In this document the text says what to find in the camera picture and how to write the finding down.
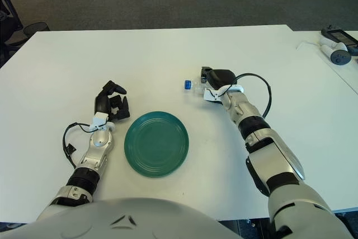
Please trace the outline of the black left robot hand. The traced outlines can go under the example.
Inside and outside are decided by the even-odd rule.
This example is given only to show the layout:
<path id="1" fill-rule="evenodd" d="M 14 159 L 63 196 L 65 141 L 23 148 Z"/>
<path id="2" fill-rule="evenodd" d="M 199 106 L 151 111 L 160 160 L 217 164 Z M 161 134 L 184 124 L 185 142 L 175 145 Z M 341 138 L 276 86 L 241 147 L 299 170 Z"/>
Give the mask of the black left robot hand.
<path id="1" fill-rule="evenodd" d="M 105 113 L 108 121 L 117 121 L 130 117 L 127 91 L 113 81 L 108 81 L 95 98 L 94 112 Z"/>

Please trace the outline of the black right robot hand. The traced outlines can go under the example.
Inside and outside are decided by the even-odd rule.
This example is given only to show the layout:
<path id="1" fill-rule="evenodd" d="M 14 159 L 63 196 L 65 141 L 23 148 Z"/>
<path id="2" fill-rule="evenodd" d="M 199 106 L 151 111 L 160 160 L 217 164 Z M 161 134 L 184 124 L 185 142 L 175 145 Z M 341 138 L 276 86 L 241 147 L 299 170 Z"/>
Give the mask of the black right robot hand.
<path id="1" fill-rule="evenodd" d="M 235 74 L 228 69 L 212 69 L 202 67 L 200 74 L 201 83 L 211 86 L 218 90 L 225 85 L 234 85 L 237 83 Z"/>

